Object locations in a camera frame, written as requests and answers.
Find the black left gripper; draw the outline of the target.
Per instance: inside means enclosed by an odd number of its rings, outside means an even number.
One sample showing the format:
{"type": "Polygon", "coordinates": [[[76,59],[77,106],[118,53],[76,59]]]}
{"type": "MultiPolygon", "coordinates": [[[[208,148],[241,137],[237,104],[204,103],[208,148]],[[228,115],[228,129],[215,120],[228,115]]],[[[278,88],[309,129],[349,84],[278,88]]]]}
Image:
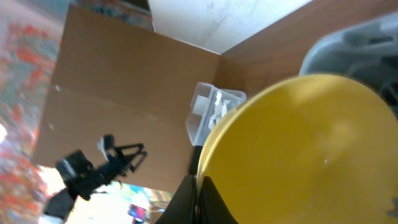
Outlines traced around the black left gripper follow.
{"type": "Polygon", "coordinates": [[[89,200],[98,187],[109,185],[118,176],[127,176],[127,171],[135,172],[147,156],[142,143],[117,146],[112,134],[99,140],[98,149],[105,163],[97,167],[80,149],[55,163],[70,198],[89,200]]]}

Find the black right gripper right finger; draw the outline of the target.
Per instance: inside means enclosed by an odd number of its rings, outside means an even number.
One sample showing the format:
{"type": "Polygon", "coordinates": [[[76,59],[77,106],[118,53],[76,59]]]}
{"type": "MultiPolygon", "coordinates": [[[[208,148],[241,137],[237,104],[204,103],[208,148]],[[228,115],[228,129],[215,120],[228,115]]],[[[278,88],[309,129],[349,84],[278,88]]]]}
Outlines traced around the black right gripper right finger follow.
{"type": "Polygon", "coordinates": [[[202,182],[198,207],[198,219],[201,224],[238,224],[208,176],[205,176],[202,182]]]}

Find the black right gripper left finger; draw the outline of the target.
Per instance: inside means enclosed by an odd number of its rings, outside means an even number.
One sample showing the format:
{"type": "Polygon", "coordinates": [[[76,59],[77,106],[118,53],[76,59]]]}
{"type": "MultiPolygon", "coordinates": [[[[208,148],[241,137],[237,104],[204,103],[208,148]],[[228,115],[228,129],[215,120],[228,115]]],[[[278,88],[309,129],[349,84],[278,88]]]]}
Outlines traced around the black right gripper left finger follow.
{"type": "Polygon", "coordinates": [[[164,213],[155,224],[193,224],[197,199],[197,182],[186,175],[180,183],[164,213]]]}

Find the yellow bowl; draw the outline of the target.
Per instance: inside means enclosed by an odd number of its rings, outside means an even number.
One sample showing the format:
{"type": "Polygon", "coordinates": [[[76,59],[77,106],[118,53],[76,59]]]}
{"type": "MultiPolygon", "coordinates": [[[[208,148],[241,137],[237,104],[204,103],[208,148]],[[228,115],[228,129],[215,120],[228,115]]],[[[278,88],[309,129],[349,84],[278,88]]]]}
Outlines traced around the yellow bowl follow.
{"type": "Polygon", "coordinates": [[[206,177],[239,223],[396,223],[397,118],[352,79],[284,80],[215,126],[206,177]]]}

